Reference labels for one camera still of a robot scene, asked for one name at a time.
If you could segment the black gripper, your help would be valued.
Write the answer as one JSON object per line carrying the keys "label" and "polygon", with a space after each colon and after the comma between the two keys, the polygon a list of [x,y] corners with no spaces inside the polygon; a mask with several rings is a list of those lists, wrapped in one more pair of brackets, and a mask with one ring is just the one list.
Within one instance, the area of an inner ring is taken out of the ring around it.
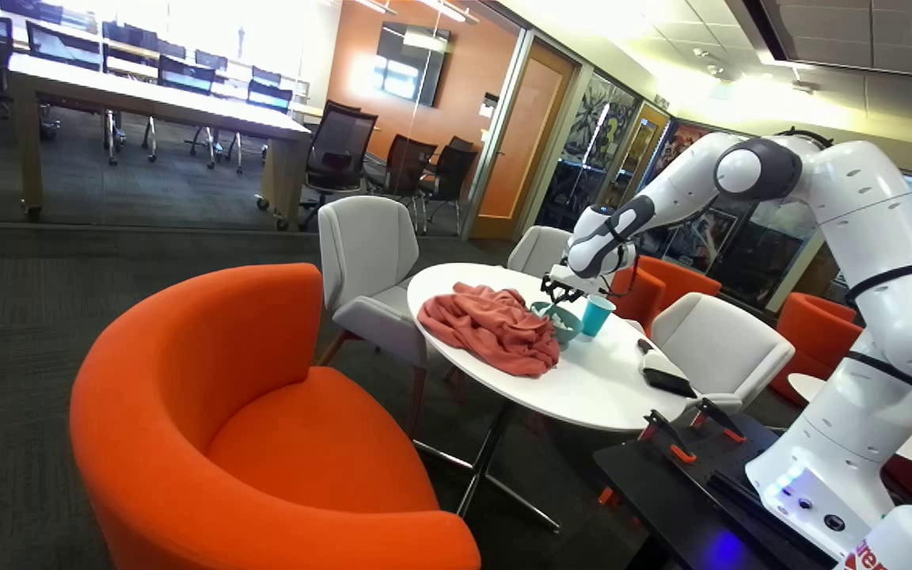
{"label": "black gripper", "polygon": [[543,279],[543,291],[547,295],[552,305],[566,305],[577,302],[582,295],[582,284],[574,272],[555,266],[546,279]]}

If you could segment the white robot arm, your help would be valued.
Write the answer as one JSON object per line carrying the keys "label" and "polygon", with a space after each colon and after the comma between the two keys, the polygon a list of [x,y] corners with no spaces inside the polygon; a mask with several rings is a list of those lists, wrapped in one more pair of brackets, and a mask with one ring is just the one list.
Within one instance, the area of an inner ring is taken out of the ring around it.
{"label": "white robot arm", "polygon": [[706,133],[624,207],[586,208],[552,274],[571,288],[633,262],[633,239],[714,200],[810,208],[862,332],[783,437],[744,462],[761,506],[849,570],[912,570],[912,503],[881,480],[912,434],[912,186],[868,139]]}

